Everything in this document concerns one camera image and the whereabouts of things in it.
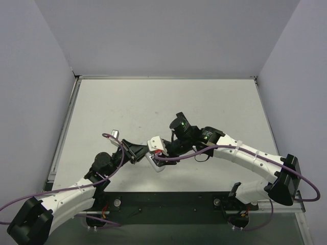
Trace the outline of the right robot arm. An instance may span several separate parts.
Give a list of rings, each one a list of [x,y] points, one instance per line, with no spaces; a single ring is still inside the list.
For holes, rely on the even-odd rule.
[[[300,168],[295,156],[270,155],[213,127],[200,129],[192,126],[182,112],[177,113],[170,123],[170,130],[176,139],[165,141],[169,157],[177,158],[195,150],[230,161],[261,176],[257,181],[235,183],[230,191],[233,198],[243,204],[271,199],[284,206],[293,205],[300,183]]]

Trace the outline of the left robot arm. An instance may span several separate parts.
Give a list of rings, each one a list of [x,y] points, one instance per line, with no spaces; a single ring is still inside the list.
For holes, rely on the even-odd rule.
[[[78,213],[104,206],[104,189],[111,177],[127,162],[136,163],[148,152],[146,145],[119,143],[113,154],[100,152],[87,174],[68,189],[27,199],[7,228],[17,244],[44,244],[49,235]]]

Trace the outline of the white remote control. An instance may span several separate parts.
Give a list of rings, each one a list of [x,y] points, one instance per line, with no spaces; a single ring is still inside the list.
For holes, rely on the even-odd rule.
[[[166,167],[159,166],[159,161],[154,158],[154,155],[151,153],[146,153],[145,154],[146,159],[149,161],[150,165],[154,168],[154,170],[159,173],[163,171]]]

